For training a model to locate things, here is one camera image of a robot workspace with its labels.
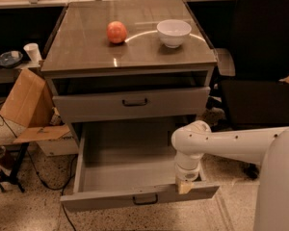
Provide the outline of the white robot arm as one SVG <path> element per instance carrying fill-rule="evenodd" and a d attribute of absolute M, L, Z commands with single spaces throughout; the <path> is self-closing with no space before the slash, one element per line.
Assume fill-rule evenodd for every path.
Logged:
<path fill-rule="evenodd" d="M 213 132 L 198 120 L 171 136 L 178 192 L 188 193 L 204 153 L 260 166 L 254 231 L 289 231 L 289 127 Z"/>

